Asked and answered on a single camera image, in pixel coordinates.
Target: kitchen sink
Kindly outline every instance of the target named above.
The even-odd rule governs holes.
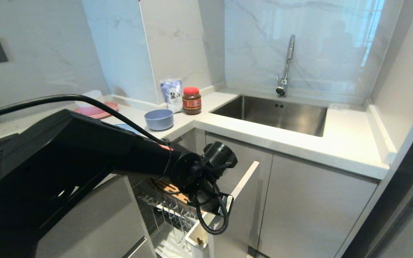
[[[239,96],[211,113],[322,137],[327,108]]]

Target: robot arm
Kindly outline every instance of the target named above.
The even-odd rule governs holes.
[[[19,257],[108,174],[171,181],[192,205],[218,213],[216,180],[237,163],[220,142],[198,155],[69,110],[0,139],[0,257]]]

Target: kitchen countertop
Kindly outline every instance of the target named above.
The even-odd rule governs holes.
[[[328,106],[328,103],[323,101],[295,97],[279,99],[275,95],[225,89],[202,96],[201,114],[194,116],[184,113],[174,114],[174,126],[161,132],[151,131],[147,128],[144,121],[144,114],[147,111],[119,105],[119,112],[158,138],[173,140],[197,128],[378,180],[382,180],[387,174],[389,165],[383,164],[380,159],[369,121],[361,107],[330,105],[326,114],[323,137],[209,113],[211,110],[234,100],[240,94]],[[49,111],[25,118],[24,120],[28,122],[24,122],[23,125],[17,121],[0,125],[0,137],[19,133],[53,112]],[[122,124],[114,117],[103,119],[103,121],[110,124]]]

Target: chrome faucet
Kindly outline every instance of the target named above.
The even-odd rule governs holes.
[[[278,73],[277,73],[277,93],[280,97],[284,97],[286,94],[286,87],[288,85],[288,72],[290,70],[290,61],[292,59],[293,56],[293,52],[294,52],[294,42],[295,42],[295,35],[292,34],[290,37],[290,43],[288,45],[288,54],[286,56],[286,64],[285,64],[285,70],[283,70],[283,77],[280,78],[278,77]]]

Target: jar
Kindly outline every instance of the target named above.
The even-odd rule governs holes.
[[[186,87],[182,90],[182,107],[188,115],[200,114],[202,110],[202,96],[195,87]]]

